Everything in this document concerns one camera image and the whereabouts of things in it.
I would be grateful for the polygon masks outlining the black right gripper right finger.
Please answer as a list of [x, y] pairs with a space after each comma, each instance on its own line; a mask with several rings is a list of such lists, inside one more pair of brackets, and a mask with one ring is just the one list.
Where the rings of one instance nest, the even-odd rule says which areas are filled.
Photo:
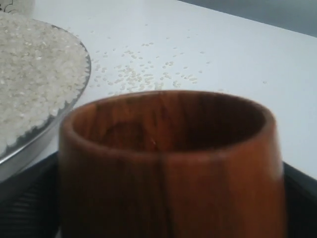
[[317, 181], [283, 163], [289, 238], [317, 238]]

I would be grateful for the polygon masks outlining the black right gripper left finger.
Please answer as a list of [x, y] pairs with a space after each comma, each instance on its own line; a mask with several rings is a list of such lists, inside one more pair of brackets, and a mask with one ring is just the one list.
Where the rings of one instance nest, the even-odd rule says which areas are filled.
[[54, 238], [60, 225], [57, 154], [0, 184], [2, 238]]

